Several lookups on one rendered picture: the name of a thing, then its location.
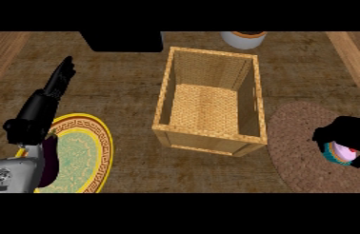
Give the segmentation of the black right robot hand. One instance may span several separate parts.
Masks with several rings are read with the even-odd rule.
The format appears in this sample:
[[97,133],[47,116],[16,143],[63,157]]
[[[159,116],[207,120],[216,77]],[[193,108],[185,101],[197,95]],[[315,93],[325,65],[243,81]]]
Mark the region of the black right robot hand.
[[324,144],[336,142],[352,148],[360,156],[360,118],[339,116],[325,127],[318,127],[314,130],[312,141],[317,143],[321,155]]

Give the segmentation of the yellow patterned round plate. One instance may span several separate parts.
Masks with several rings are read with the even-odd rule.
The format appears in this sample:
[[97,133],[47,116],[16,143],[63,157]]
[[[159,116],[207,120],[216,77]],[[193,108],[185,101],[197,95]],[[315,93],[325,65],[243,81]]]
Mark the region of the yellow patterned round plate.
[[98,193],[104,186],[113,156],[108,129],[85,113],[70,113],[52,120],[57,136],[58,174],[54,182],[35,193]]

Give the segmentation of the pink cupcake with teal wrapper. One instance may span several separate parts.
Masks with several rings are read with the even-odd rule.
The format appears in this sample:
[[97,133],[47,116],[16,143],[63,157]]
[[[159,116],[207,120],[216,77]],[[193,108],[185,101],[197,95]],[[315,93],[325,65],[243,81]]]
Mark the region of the pink cupcake with teal wrapper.
[[324,144],[322,157],[325,160],[342,166],[360,167],[360,156],[356,151],[336,142]]

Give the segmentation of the dark purple eggplant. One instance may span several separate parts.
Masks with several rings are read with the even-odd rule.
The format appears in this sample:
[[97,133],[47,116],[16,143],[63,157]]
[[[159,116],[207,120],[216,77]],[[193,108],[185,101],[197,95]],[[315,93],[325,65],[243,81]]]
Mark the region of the dark purple eggplant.
[[58,159],[57,159],[57,136],[51,134],[42,141],[44,150],[44,170],[38,187],[48,186],[57,178]]

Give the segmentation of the round brown woven placemat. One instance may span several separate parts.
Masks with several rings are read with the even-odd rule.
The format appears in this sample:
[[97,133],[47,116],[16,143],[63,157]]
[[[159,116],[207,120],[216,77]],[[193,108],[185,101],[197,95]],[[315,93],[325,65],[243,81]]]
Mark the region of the round brown woven placemat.
[[336,117],[317,104],[293,102],[278,107],[268,120],[268,154],[293,192],[360,193],[360,169],[330,163],[312,141],[315,129]]

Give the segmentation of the white pot with orange rim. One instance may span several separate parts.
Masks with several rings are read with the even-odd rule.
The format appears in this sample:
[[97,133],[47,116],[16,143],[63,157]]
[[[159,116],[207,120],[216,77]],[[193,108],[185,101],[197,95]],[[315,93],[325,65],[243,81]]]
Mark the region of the white pot with orange rim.
[[259,46],[266,32],[247,34],[238,31],[222,31],[221,36],[225,43],[237,49],[253,49]]

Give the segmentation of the black appliance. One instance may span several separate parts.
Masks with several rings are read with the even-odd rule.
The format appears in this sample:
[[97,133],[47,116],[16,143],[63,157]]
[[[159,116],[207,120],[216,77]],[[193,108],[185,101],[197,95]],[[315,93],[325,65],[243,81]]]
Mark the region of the black appliance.
[[97,52],[160,52],[162,34],[157,31],[82,31],[80,36]]

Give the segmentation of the wicker basket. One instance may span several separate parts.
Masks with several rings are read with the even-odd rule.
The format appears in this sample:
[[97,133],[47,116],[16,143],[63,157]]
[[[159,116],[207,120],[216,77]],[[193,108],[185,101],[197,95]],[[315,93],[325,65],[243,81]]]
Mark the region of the wicker basket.
[[169,49],[151,129],[163,146],[227,156],[266,145],[255,55]]

